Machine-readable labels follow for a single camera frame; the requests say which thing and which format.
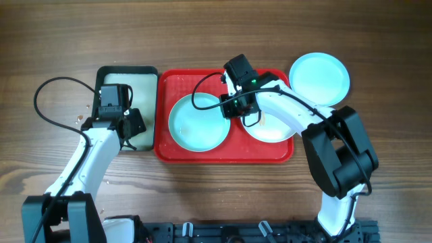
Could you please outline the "white plate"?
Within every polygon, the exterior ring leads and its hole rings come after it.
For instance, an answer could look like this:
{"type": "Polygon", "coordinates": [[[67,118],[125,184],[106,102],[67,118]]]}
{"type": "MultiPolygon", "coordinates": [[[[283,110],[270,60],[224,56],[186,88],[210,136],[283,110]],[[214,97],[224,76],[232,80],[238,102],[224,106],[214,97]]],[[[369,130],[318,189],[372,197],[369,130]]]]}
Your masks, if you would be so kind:
{"type": "Polygon", "coordinates": [[[264,111],[247,115],[240,123],[249,135],[261,142],[283,142],[295,135],[293,129],[264,111]]]}

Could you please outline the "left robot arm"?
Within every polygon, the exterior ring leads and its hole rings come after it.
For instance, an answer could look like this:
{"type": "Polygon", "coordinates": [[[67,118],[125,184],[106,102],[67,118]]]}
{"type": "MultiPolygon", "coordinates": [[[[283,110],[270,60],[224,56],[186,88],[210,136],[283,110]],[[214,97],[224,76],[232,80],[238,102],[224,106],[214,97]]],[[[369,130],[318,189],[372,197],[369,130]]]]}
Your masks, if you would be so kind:
{"type": "Polygon", "coordinates": [[[96,115],[78,130],[80,143],[61,175],[42,196],[24,201],[26,242],[106,242],[94,198],[109,164],[146,127],[139,110],[131,108],[131,86],[103,85],[99,98],[96,115]]]}

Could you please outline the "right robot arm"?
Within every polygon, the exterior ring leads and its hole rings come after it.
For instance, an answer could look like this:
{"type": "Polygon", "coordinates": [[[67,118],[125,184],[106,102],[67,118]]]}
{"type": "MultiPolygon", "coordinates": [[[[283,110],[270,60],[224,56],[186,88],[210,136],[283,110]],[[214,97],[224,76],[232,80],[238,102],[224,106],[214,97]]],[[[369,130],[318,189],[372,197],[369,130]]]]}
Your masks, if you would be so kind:
{"type": "Polygon", "coordinates": [[[379,166],[357,112],[349,106],[324,107],[300,96],[275,74],[258,74],[243,54],[223,68],[223,116],[265,113],[302,137],[310,174],[323,191],[317,220],[329,238],[340,241],[354,225],[358,197],[372,193],[371,174],[379,166]]]}

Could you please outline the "light blue plate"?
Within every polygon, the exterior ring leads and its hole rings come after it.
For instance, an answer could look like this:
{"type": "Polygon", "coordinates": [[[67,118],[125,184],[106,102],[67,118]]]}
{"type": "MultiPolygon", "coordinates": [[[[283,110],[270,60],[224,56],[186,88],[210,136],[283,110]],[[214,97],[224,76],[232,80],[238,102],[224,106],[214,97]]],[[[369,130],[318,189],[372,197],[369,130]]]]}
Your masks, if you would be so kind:
{"type": "Polygon", "coordinates": [[[206,152],[219,146],[229,134],[231,121],[222,116],[220,108],[198,110],[218,104],[211,94],[198,92],[181,98],[171,109],[168,118],[169,133],[183,149],[206,152]]]}
{"type": "Polygon", "coordinates": [[[289,81],[292,90],[323,106],[333,106],[346,98],[350,75],[346,66],[327,53],[307,53],[291,66],[289,81]]]}

